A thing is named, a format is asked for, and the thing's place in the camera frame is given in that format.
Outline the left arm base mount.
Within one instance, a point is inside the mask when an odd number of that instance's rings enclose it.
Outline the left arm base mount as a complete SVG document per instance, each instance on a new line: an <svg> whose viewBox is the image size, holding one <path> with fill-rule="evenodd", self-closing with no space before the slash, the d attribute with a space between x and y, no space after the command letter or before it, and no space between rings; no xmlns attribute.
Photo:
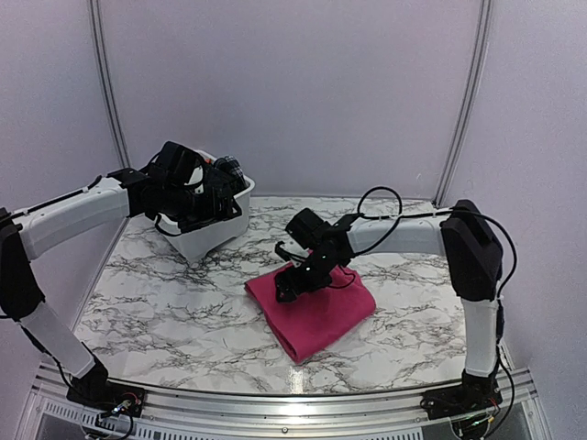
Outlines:
<svg viewBox="0 0 587 440"><path fill-rule="evenodd" d="M123 413L140 417L146 391L143 388L115 383L109 379L96 381L72 378L67 400L115 415Z"/></svg>

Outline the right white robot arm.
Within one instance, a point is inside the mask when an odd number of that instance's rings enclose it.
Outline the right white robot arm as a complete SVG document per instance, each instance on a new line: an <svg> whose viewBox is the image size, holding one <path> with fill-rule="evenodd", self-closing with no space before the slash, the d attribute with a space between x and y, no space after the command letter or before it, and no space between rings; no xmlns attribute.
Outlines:
<svg viewBox="0 0 587 440"><path fill-rule="evenodd" d="M333 224L305 208L285 230L306 254L294 256L283 242L276 245L276 253L293 264L275 278L279 303L292 303L306 293L330 286L334 269L359 256L395 253L445 258L452 289L464 311L465 367L460 385L428 393L424 404L434 409L446 404L472 411L493 402L504 332L498 289L504 249L473 202L460 200L436 213L381 217L345 214Z"/></svg>

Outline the magenta pink trousers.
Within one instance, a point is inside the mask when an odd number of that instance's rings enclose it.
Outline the magenta pink trousers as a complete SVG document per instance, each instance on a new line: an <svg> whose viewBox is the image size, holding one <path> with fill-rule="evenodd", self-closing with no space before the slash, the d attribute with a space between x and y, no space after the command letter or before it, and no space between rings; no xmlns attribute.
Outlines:
<svg viewBox="0 0 587 440"><path fill-rule="evenodd" d="M245 282L285 353L300 364L337 342L372 315L376 302L357 271L337 267L330 272L333 285L304 293L294 302L276 299L275 277L291 264Z"/></svg>

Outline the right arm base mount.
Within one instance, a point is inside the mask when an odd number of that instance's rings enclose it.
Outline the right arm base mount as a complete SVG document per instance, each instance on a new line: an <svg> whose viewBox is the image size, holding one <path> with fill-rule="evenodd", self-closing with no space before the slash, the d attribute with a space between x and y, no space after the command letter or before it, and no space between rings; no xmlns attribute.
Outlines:
<svg viewBox="0 0 587 440"><path fill-rule="evenodd" d="M420 407L430 420L496 409L503 402L497 386L482 389L477 385L449 386L423 393Z"/></svg>

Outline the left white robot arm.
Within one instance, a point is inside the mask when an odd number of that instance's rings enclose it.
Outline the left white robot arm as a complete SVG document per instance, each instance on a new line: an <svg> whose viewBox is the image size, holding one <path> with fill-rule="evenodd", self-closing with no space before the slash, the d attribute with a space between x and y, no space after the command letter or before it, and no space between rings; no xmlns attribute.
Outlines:
<svg viewBox="0 0 587 440"><path fill-rule="evenodd" d="M238 218L242 209L229 181L217 173L191 183L123 169L46 203L1 212L1 310L72 374L72 392L97 408L115 401L116 388L104 364L48 305L31 263L97 226L139 215L155 222L166 216L188 234Z"/></svg>

